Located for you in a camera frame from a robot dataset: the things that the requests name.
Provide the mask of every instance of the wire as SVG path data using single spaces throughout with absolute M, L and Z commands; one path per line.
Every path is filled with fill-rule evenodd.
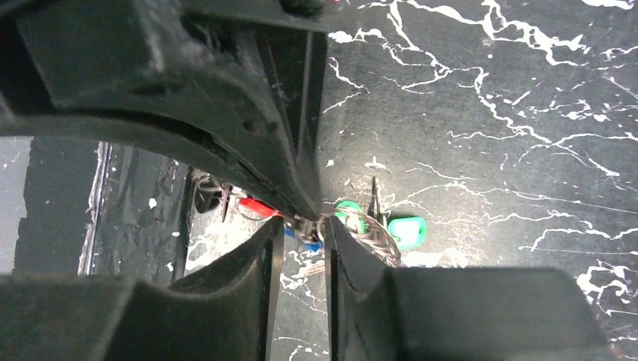
M 350 207 L 337 208 L 334 211 L 321 215 L 317 221 L 316 230 L 317 236 L 323 243 L 325 243 L 323 234 L 324 223 L 326 219 L 335 214 L 345 214 L 346 217 L 356 217 L 357 219 L 363 220 L 366 224 L 365 233 L 355 232 L 350 229 L 350 227 L 345 228 L 359 244 L 368 248 L 371 253 L 377 256 L 383 263 L 390 267 L 401 266 L 401 252 L 394 241 L 394 237 L 377 220 Z

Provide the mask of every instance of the black floor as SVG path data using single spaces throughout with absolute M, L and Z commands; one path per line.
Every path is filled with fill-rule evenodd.
M 638 358 L 633 1 L 340 1 L 319 163 L 326 204 L 428 224 L 410 265 L 570 273 Z M 329 359 L 323 275 L 287 253 L 274 359 Z

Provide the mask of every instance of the green plastic part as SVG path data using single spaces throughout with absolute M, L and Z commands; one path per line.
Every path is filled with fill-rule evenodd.
M 427 226 L 421 217 L 398 218 L 390 221 L 387 231 L 396 239 L 400 250 L 408 250 L 423 244 Z
M 355 202 L 352 202 L 352 201 L 343 201 L 343 202 L 339 203 L 336 207 L 337 208 L 352 208 L 355 211 L 361 211 L 361 206 L 358 205 Z M 366 232 L 366 223 L 363 222 L 362 219 L 359 218 L 359 224 L 357 225 L 356 224 L 356 220 L 348 219 L 348 217 L 345 214 L 343 214 L 343 213 L 337 212 L 337 213 L 335 213 L 335 215 L 349 229 L 356 230 L 360 234 L 363 234 L 363 233 Z

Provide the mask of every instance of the red connector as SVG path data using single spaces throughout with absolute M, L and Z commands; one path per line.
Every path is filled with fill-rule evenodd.
M 259 202 L 256 199 L 252 198 L 242 198 L 239 199 L 239 204 L 258 213 L 262 217 L 277 217 L 281 216 L 277 210 L 270 208 L 267 205 L 264 205 L 262 202 Z

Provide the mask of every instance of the thin wire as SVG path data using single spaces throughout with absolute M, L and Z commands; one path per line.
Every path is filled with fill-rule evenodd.
M 377 256 L 386 265 L 390 267 L 401 266 L 401 252 L 394 241 L 394 237 L 376 219 L 350 207 L 337 208 L 334 211 L 321 215 L 317 221 L 316 230 L 317 236 L 323 243 L 325 243 L 323 234 L 324 223 L 326 219 L 337 213 L 345 214 L 346 217 L 356 217 L 357 219 L 363 220 L 366 224 L 366 232 L 363 234 L 346 227 L 352 237 L 359 242 L 359 244 L 368 247 L 372 251 L 372 254 Z

